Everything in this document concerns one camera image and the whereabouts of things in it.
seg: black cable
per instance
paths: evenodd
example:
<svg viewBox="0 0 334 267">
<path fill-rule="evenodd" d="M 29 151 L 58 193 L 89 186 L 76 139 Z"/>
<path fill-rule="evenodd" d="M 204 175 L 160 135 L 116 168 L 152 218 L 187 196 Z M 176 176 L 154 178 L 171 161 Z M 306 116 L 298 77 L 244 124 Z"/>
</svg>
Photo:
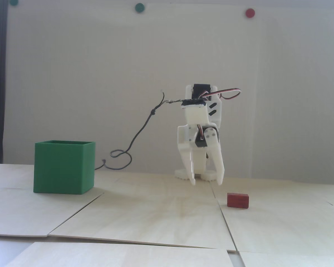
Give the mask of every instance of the black cable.
<svg viewBox="0 0 334 267">
<path fill-rule="evenodd" d="M 100 168 L 102 168 L 102 167 L 105 167 L 105 168 L 110 169 L 110 170 L 122 170 L 122 169 L 126 168 L 127 166 L 129 166 L 129 165 L 131 164 L 131 162 L 132 162 L 132 156 L 131 156 L 130 153 L 128 153 L 128 151 L 131 149 L 132 144 L 134 143 L 134 141 L 135 141 L 135 139 L 137 138 L 137 136 L 144 130 L 144 128 L 146 127 L 146 125 L 147 125 L 148 121 L 150 120 L 150 118 L 156 113 L 156 109 L 158 109 L 158 108 L 159 108 L 160 106 L 162 106 L 164 103 L 167 103 L 167 102 L 168 102 L 168 103 L 174 103 L 174 102 L 179 102 L 179 101 L 180 101 L 180 100 L 177 100 L 177 101 L 167 101 L 167 100 L 165 100 L 165 101 L 164 101 L 164 93 L 162 92 L 162 94 L 163 94 L 163 97 L 162 97 L 161 102 L 160 102 L 156 107 L 154 107 L 154 108 L 151 110 L 151 112 L 150 112 L 150 114 L 149 114 L 147 120 L 145 121 L 144 125 L 142 126 L 142 128 L 137 132 L 137 134 L 136 134 L 136 135 L 134 136 L 134 138 L 132 139 L 132 141 L 131 141 L 130 146 L 128 147 L 128 149 L 126 149 L 125 151 L 124 151 L 124 150 L 121 150 L 121 149 L 115 149 L 115 150 L 112 150 L 112 151 L 110 152 L 110 156 L 111 156 L 112 158 L 117 158 L 117 157 L 119 157 L 119 156 L 121 156 L 121 155 L 123 155 L 123 154 L 128 155 L 128 156 L 130 157 L 130 161 L 129 161 L 129 163 L 126 164 L 124 167 L 121 167 L 121 168 L 111 168 L 111 167 L 106 166 L 106 164 L 105 164 L 105 163 L 106 163 L 106 159 L 102 159 L 103 164 L 102 164 L 100 167 L 96 168 L 96 170 L 97 170 L 97 169 L 100 169 Z M 117 151 L 120 151 L 121 153 L 119 153 L 119 154 L 117 154 L 117 155 L 113 155 L 113 153 L 115 153 L 115 152 L 117 152 Z"/>
</svg>

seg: white wall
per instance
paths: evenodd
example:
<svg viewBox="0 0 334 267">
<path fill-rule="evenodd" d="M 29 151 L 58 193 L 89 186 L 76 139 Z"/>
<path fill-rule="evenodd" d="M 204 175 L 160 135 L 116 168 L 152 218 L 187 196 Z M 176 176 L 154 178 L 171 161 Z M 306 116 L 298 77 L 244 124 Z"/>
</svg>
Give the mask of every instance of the white wall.
<svg viewBox="0 0 334 267">
<path fill-rule="evenodd" d="M 259 7 L 246 19 L 246 8 L 147 4 L 136 14 L 129 1 L 103 0 L 10 7 L 5 163 L 32 164 L 35 142 L 62 139 L 96 141 L 97 166 L 102 158 L 122 166 L 128 159 L 109 151 L 127 148 L 160 90 L 179 99 L 187 84 L 212 83 L 243 90 L 223 102 L 226 176 L 334 183 L 334 10 Z M 158 109 L 127 170 L 181 168 L 183 124 L 179 104 Z"/>
<path fill-rule="evenodd" d="M 334 183 L 334 10 L 259 17 L 251 176 Z"/>
<path fill-rule="evenodd" d="M 247 177 L 258 57 L 257 19 L 244 7 L 21 0 L 9 8 L 5 163 L 33 164 L 38 141 L 97 142 L 96 165 L 126 149 L 161 99 L 185 86 L 240 87 L 225 101 L 221 141 L 226 175 Z M 180 104 L 157 110 L 136 140 L 127 170 L 173 173 L 182 167 Z"/>
</svg>

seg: red and white wire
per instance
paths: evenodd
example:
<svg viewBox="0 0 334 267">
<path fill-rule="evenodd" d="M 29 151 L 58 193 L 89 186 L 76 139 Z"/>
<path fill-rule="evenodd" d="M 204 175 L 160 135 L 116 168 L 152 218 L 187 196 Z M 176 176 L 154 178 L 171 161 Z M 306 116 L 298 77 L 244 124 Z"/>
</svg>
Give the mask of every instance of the red and white wire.
<svg viewBox="0 0 334 267">
<path fill-rule="evenodd" d="M 203 133 L 203 128 L 201 127 L 200 124 L 197 124 L 199 132 L 200 132 L 200 140 L 204 140 L 204 133 Z"/>
<path fill-rule="evenodd" d="M 222 96 L 222 93 L 225 93 L 225 92 L 232 92 L 232 91 L 238 91 L 238 93 L 237 93 L 236 95 L 230 97 L 230 98 L 225 98 L 225 97 Z M 208 92 L 205 91 L 205 92 L 203 92 L 203 93 L 199 96 L 199 98 L 200 98 L 200 97 L 205 98 L 205 97 L 209 97 L 209 96 L 211 96 L 211 95 L 220 94 L 219 98 L 223 98 L 223 99 L 232 99 L 232 98 L 237 97 L 240 93 L 241 93 L 241 90 L 240 90 L 239 88 L 231 88 L 231 89 L 218 90 L 218 91 L 216 91 L 216 92 L 211 92 L 211 93 L 208 93 Z"/>
</svg>

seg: green magnet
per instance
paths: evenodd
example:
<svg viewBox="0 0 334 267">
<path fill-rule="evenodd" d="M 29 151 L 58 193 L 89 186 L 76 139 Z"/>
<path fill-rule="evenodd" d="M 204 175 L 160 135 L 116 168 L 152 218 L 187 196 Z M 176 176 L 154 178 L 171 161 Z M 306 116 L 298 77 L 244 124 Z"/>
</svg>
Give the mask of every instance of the green magnet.
<svg viewBox="0 0 334 267">
<path fill-rule="evenodd" d="M 10 5 L 12 6 L 18 5 L 18 0 L 10 0 Z"/>
<path fill-rule="evenodd" d="M 142 13 L 144 11 L 144 4 L 138 3 L 135 5 L 135 10 L 137 13 Z"/>
</svg>

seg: plywood board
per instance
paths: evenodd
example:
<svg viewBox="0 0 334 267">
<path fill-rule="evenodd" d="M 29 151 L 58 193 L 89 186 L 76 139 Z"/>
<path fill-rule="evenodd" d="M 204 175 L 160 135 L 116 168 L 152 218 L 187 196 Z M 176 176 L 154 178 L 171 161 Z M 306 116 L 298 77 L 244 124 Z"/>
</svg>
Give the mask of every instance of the plywood board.
<svg viewBox="0 0 334 267">
<path fill-rule="evenodd" d="M 47 236 L 101 194 L 97 188 L 83 195 L 0 188 L 0 235 Z"/>
<path fill-rule="evenodd" d="M 248 209 L 220 204 L 239 251 L 334 255 L 334 206 L 252 201 Z"/>
<path fill-rule="evenodd" d="M 226 251 L 136 244 L 34 243 L 7 267 L 233 267 Z"/>
<path fill-rule="evenodd" d="M 248 194 L 251 201 L 285 202 L 326 204 L 324 198 L 318 197 L 312 191 L 300 187 L 297 183 L 289 180 L 274 179 L 247 179 L 247 178 L 224 178 L 219 186 L 212 182 L 211 186 L 215 197 L 219 201 L 227 200 L 227 193 Z"/>
<path fill-rule="evenodd" d="M 245 267 L 334 267 L 334 256 L 240 252 Z"/>
<path fill-rule="evenodd" d="M 211 197 L 209 182 L 181 180 L 168 174 L 95 172 L 95 187 L 129 196 Z"/>
<path fill-rule="evenodd" d="M 33 188 L 33 165 L 0 164 L 0 187 Z"/>
<path fill-rule="evenodd" d="M 334 205 L 334 184 L 295 183 L 297 188 Z"/>
<path fill-rule="evenodd" d="M 31 240 L 16 240 L 3 239 L 0 237 L 0 267 L 5 266 L 14 258 L 16 258 L 21 252 L 32 245 L 34 241 Z"/>
<path fill-rule="evenodd" d="M 235 250 L 209 197 L 143 197 L 106 192 L 50 235 Z"/>
</svg>

